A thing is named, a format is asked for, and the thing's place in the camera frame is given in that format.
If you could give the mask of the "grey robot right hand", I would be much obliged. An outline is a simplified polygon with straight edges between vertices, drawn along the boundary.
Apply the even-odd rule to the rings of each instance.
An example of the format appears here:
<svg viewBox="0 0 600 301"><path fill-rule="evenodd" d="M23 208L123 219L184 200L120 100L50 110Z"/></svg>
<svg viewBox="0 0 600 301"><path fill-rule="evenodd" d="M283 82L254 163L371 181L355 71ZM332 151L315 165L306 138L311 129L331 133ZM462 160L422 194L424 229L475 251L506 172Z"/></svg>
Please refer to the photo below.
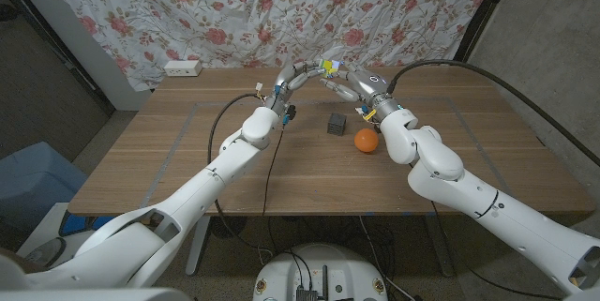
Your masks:
<svg viewBox="0 0 600 301"><path fill-rule="evenodd" d="M347 71L336 71L320 83L349 102L362 102L362 116L379 124L389 114L402 110L398 101L387 91L388 82L379 74L355 63L345 64Z"/></svg>

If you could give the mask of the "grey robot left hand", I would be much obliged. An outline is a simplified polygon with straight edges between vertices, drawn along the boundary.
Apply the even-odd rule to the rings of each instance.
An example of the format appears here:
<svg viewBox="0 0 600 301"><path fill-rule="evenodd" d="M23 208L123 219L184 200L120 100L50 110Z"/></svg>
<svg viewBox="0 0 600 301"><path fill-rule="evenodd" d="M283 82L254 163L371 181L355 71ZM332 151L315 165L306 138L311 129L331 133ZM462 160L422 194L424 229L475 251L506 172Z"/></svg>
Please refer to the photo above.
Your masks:
<svg viewBox="0 0 600 301"><path fill-rule="evenodd" d="M323 63L322 59L316 59L285 67L278 74L273 91L265 100L264 106L277 115L282 115L294 90L301 88L309 79L325 73Z"/></svg>

